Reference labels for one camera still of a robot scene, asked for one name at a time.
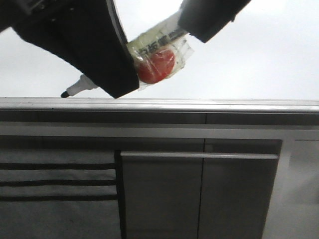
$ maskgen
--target clear plastic wrapper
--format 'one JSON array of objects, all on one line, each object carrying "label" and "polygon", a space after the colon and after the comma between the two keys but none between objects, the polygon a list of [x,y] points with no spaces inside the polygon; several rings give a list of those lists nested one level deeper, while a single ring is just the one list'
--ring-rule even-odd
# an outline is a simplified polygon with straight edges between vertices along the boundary
[{"label": "clear plastic wrapper", "polygon": [[142,89],[174,75],[193,53],[187,32],[177,24],[179,17],[180,11],[128,43]]}]

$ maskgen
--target metal handle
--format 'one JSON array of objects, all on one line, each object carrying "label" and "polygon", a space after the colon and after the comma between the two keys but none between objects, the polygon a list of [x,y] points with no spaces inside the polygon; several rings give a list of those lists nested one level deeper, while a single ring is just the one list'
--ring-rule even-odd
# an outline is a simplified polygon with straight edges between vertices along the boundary
[{"label": "metal handle", "polygon": [[201,152],[145,152],[122,151],[122,157],[173,157],[173,158],[223,158],[223,159],[278,159],[276,154],[261,153],[201,153]]}]

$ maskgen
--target black stripe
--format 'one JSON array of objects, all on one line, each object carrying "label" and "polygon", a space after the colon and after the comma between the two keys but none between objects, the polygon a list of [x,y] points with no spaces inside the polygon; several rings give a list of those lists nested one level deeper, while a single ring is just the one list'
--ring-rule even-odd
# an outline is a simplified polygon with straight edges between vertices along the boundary
[{"label": "black stripe", "polygon": [[116,180],[36,180],[0,182],[0,187],[63,186],[113,186]]},{"label": "black stripe", "polygon": [[117,180],[116,191],[118,194],[118,202],[119,202],[121,239],[127,239],[125,189],[124,189],[124,179],[123,179],[123,160],[121,157],[121,151],[116,150],[114,152],[114,160],[116,164],[116,180]]},{"label": "black stripe", "polygon": [[0,197],[0,202],[112,201],[112,200],[117,200],[117,195]]},{"label": "black stripe", "polygon": [[0,163],[1,170],[106,170],[115,169],[114,163],[58,164],[58,163]]}]

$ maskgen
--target plastic bag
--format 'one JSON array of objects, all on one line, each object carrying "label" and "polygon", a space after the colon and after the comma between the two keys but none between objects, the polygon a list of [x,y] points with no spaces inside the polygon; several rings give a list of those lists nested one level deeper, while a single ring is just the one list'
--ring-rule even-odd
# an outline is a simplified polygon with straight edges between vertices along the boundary
[{"label": "plastic bag", "polygon": [[143,88],[167,79],[185,66],[193,53],[187,32],[178,26],[180,11],[127,44]]}]

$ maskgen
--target red object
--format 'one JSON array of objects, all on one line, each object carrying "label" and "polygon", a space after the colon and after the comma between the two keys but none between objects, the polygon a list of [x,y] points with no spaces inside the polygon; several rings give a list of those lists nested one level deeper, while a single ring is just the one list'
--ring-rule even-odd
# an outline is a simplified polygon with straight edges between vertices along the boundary
[{"label": "red object", "polygon": [[165,79],[173,70],[175,55],[170,49],[160,49],[138,66],[141,81],[154,84]]}]

